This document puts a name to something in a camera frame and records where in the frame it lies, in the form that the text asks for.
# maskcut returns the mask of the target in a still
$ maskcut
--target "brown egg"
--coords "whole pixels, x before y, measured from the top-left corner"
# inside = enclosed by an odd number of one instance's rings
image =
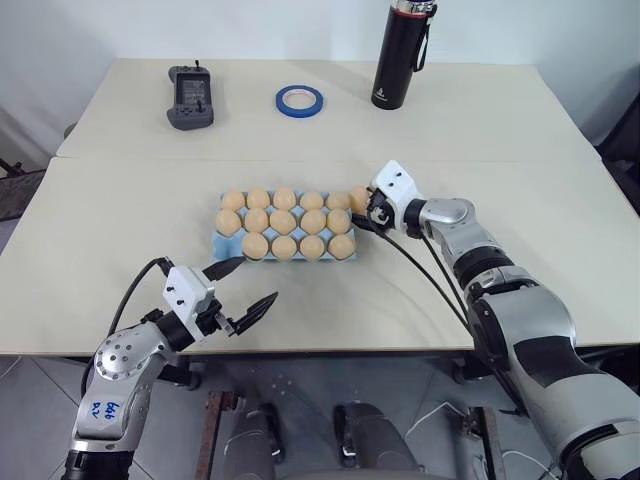
[[[296,219],[287,210],[275,210],[269,218],[269,224],[280,235],[288,235],[296,228]]]
[[[356,242],[349,235],[336,235],[329,242],[329,253],[338,260],[350,257],[355,251]]]
[[[240,190],[229,190],[222,196],[222,209],[236,212],[242,207],[244,207],[244,193]]]
[[[271,199],[264,188],[252,188],[247,193],[248,208],[267,208],[270,204]]]
[[[327,197],[327,208],[333,210],[334,208],[341,208],[347,210],[351,208],[351,199],[348,193],[335,192]]]
[[[300,228],[310,235],[315,235],[327,226],[327,216],[322,210],[309,210],[300,220]]]
[[[351,210],[360,215],[367,214],[367,205],[369,204],[369,191],[361,186],[353,187],[351,194]]]
[[[242,227],[240,217],[231,210],[220,210],[216,215],[216,230],[225,237],[230,237]]]
[[[346,210],[339,208],[331,210],[327,215],[327,227],[333,233],[347,233],[351,228],[351,218]]]
[[[322,208],[324,199],[318,192],[307,192],[300,198],[300,206],[305,210],[316,210]]]
[[[269,243],[261,234],[249,232],[242,239],[242,250],[247,257],[253,260],[260,260],[267,254]]]
[[[264,232],[269,226],[267,212],[261,208],[251,208],[244,216],[244,228],[248,232]]]
[[[291,237],[278,237],[271,244],[271,252],[278,260],[289,260],[297,250],[296,241]]]
[[[273,206],[281,210],[291,210],[296,206],[296,194],[289,187],[280,187],[273,194]]]
[[[320,258],[324,253],[324,242],[317,235],[304,237],[300,242],[300,252],[309,260]]]

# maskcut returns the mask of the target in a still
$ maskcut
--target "white wall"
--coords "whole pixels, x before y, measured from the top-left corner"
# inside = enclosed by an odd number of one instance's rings
[[[640,89],[638,0],[440,0],[428,59],[522,64],[590,140]],[[375,60],[388,0],[0,0],[0,156],[46,164],[116,57]]]

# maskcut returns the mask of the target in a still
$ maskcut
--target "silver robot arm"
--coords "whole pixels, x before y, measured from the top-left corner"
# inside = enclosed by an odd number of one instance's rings
[[[395,161],[371,182],[369,218],[435,240],[468,306],[478,355],[569,479],[638,479],[640,399],[582,362],[562,301],[507,257],[462,199],[424,199]]]
[[[217,330],[240,335],[267,312],[273,293],[234,321],[222,313],[212,280],[220,280],[244,257],[204,271],[171,268],[164,298],[172,311],[155,321],[115,332],[98,347],[94,378],[78,409],[62,480],[126,480],[149,410],[151,387],[176,352]]]

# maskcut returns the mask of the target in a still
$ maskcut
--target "blue egg carton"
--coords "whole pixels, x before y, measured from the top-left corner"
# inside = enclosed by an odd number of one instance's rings
[[[305,232],[304,230],[302,230],[302,228],[300,228],[300,220],[302,219],[302,216],[306,213],[306,210],[304,208],[302,208],[300,205],[298,205],[297,203],[300,201],[300,197],[302,197],[302,195],[304,195],[306,193],[306,190],[294,190],[295,194],[296,194],[296,206],[293,207],[291,210],[289,210],[294,218],[296,219],[296,228],[289,233],[288,235],[281,235],[278,232],[276,232],[273,228],[271,227],[267,227],[267,229],[264,232],[261,232],[262,235],[264,235],[264,237],[267,239],[267,242],[269,243],[269,250],[267,252],[267,254],[260,260],[252,260],[252,261],[257,261],[260,262],[262,260],[275,260],[275,261],[281,261],[279,260],[273,253],[271,253],[271,244],[273,243],[273,241],[278,238],[278,237],[286,237],[289,236],[291,238],[293,238],[296,242],[296,245],[298,246],[298,250],[296,251],[296,253],[293,255],[293,257],[291,257],[289,260],[286,261],[290,261],[290,260],[304,260],[306,262],[309,261],[330,261],[330,262],[343,262],[343,261],[347,261],[347,260],[355,260],[356,259],[356,252],[354,251],[353,254],[347,258],[344,258],[342,260],[338,260],[337,258],[335,258],[333,255],[331,255],[329,253],[329,242],[331,241],[331,239],[333,237],[336,236],[335,233],[333,233],[329,228],[325,227],[323,230],[321,230],[319,233],[317,233],[316,235],[318,237],[320,237],[322,239],[322,241],[324,242],[324,253],[317,259],[315,260],[309,260],[307,257],[305,257],[304,255],[302,255],[302,253],[300,253],[300,242],[302,241],[302,239],[304,237],[308,237],[309,234],[307,232]],[[269,199],[271,200],[271,202],[273,202],[273,194],[275,193],[272,190],[269,190],[267,192],[269,194]],[[322,195],[322,198],[324,199],[324,201],[326,202],[327,197],[329,196],[329,192],[319,192],[320,195]],[[276,208],[273,205],[269,205],[267,208],[264,209],[265,212],[267,212],[267,215],[271,216],[271,213],[273,211],[276,210]],[[323,206],[321,209],[325,215],[327,213],[329,213],[329,209],[326,206]],[[238,230],[235,234],[233,234],[230,237],[225,237],[224,235],[221,235],[220,233],[218,233],[217,230],[214,229],[213,231],[213,236],[211,239],[211,243],[213,245],[213,259],[215,261],[221,261],[221,260],[226,260],[228,258],[231,257],[241,257],[244,255],[244,252],[242,251],[242,239],[244,238],[244,236],[249,233],[247,232],[247,230],[244,228],[244,218],[245,215],[247,214],[247,212],[249,211],[249,209],[247,207],[242,207],[240,210],[238,210],[236,213],[238,214],[238,216],[240,217],[240,220],[242,221],[242,228],[240,228],[240,230]],[[351,209],[347,209],[347,213],[349,214],[349,218],[351,218]],[[345,233],[345,235],[350,236],[354,243],[356,241],[356,234],[355,234],[355,230],[353,227],[351,227],[347,233]]]

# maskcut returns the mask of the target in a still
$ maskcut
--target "black water bottle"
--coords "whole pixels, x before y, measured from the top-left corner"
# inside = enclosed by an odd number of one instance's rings
[[[435,0],[392,0],[371,101],[385,110],[400,108],[414,72],[424,67]]]

